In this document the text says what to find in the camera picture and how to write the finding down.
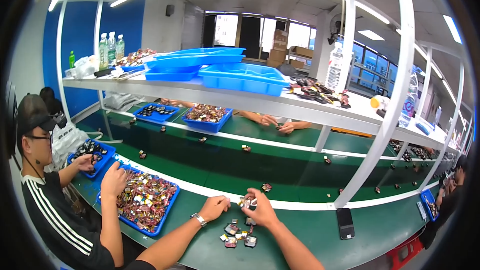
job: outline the hand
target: hand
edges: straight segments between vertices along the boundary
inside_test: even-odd
[[[270,115],[263,115],[263,117],[261,118],[260,124],[265,125],[265,126],[269,126],[270,124],[273,124],[275,126],[279,126],[279,123],[277,122],[275,117],[270,116]]]
[[[92,164],[92,155],[91,154],[83,154],[76,158],[72,164],[80,171],[92,171],[93,166],[97,163],[97,157],[95,156],[95,160]]]
[[[116,161],[106,171],[102,179],[102,184],[100,185],[100,195],[102,198],[108,196],[117,198],[117,196],[125,190],[127,186],[127,173],[123,168],[119,169],[119,166],[120,163]]]
[[[295,125],[293,124],[293,122],[287,122],[281,125],[278,131],[281,131],[282,133],[285,133],[285,134],[291,134],[291,132],[294,130],[295,130]]]
[[[226,212],[230,207],[230,198],[225,196],[215,196],[207,198],[205,204],[198,214],[203,217],[205,222],[210,222],[220,217],[222,212]]]
[[[249,188],[247,189],[248,194],[245,195],[245,199],[257,199],[257,208],[251,210],[245,206],[241,208],[243,213],[253,219],[258,225],[265,226],[270,229],[273,225],[280,222],[277,218],[275,211],[273,210],[270,201],[267,196],[262,193],[260,190]]]

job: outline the black phone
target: black phone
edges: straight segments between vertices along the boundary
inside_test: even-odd
[[[336,219],[338,220],[340,239],[347,240],[355,237],[355,230],[353,229],[353,219],[350,208],[337,208]]]

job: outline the stacked blue trays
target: stacked blue trays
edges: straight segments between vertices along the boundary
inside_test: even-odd
[[[136,110],[135,112],[133,112],[133,115],[137,119],[161,124],[161,123],[165,122],[167,119],[169,119],[170,117],[172,117],[173,115],[175,115],[175,113],[177,113],[178,110],[180,110],[180,108],[175,107],[175,106],[168,106],[168,105],[162,105],[162,104],[156,104],[156,103],[149,103],[149,104],[146,104],[145,106],[148,106],[148,105],[153,105],[153,106],[157,106],[157,107],[162,107],[163,106],[163,107],[165,107],[165,109],[174,110],[174,112],[171,113],[171,114],[161,114],[157,111],[153,111],[151,116],[143,116],[143,115],[139,115],[139,113],[144,109],[144,107],[141,107],[138,110]]]
[[[280,96],[289,86],[279,70],[251,63],[216,63],[198,72],[208,88]]]
[[[145,62],[147,81],[190,81],[204,65],[241,62],[245,48],[194,48],[157,53]]]
[[[141,172],[143,173],[142,171],[140,170],[137,170],[135,168],[133,168],[132,166],[130,165],[121,165],[120,168],[123,168],[123,169],[131,169],[133,170],[134,172]],[[126,225],[129,225],[130,227],[136,229],[137,231],[141,232],[142,234],[145,234],[149,237],[155,237],[156,235],[158,235],[160,233],[160,230],[162,229],[162,226],[165,222],[165,219],[167,218],[167,215],[169,214],[170,212],[170,209],[172,208],[172,205],[173,205],[173,202],[177,199],[177,196],[180,192],[180,188],[177,184],[175,183],[172,183],[173,186],[176,186],[177,187],[177,192],[175,192],[175,194],[173,194],[173,196],[171,197],[170,199],[170,202],[168,204],[168,206],[166,207],[166,210],[165,210],[165,214],[163,215],[162,219],[160,220],[160,223],[155,227],[155,230],[153,232],[149,232],[147,231],[145,228],[144,229],[140,229],[140,227],[138,227],[135,222],[132,222],[130,221],[129,219],[123,217],[122,215],[120,215],[118,218],[124,222]],[[101,198],[100,198],[100,192],[96,195],[96,201],[101,205],[102,202],[101,202]]]
[[[432,203],[435,203],[435,197],[434,195],[432,194],[432,192],[430,191],[430,189],[427,189],[423,192],[420,193],[420,199],[421,201],[423,202],[423,207],[425,208],[425,211],[427,213],[427,215],[429,215],[430,217],[430,220],[432,221],[435,221],[437,220],[438,218],[438,215],[440,214],[440,212],[437,214],[437,216],[434,218],[434,216],[432,215],[432,212],[430,211],[430,207],[428,206],[427,204],[427,200],[425,200],[425,197],[427,197],[427,200],[428,202],[432,202]]]
[[[83,173],[88,178],[94,178],[97,174],[99,174],[100,170],[102,170],[103,166],[105,166],[105,163],[107,163],[107,161],[115,154],[115,151],[116,151],[115,147],[97,142],[95,140],[93,140],[93,141],[95,142],[95,145],[100,144],[100,146],[103,149],[106,150],[106,153],[102,154],[102,159],[100,161],[96,162],[95,165],[93,166],[94,169],[95,169],[95,173],[93,173],[93,175],[90,175],[85,171],[80,171],[81,173]],[[69,154],[68,159],[67,159],[69,165],[71,164],[70,160],[73,159],[74,155],[75,155],[75,153]]]
[[[213,133],[218,133],[222,126],[225,124],[225,122],[232,116],[232,111],[233,109],[226,109],[226,114],[220,119],[220,121],[214,123],[214,122],[203,122],[203,121],[196,121],[196,120],[189,120],[187,119],[186,115],[182,116],[182,120],[187,124],[187,126],[194,128],[194,129],[201,129],[201,130],[206,130],[209,132]]]

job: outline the metal watch band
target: metal watch band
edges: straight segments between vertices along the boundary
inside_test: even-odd
[[[205,227],[207,225],[207,222],[205,222],[204,218],[200,216],[198,213],[194,213],[193,215],[190,216],[190,218],[196,218],[198,222],[200,222],[200,225],[202,227]]]

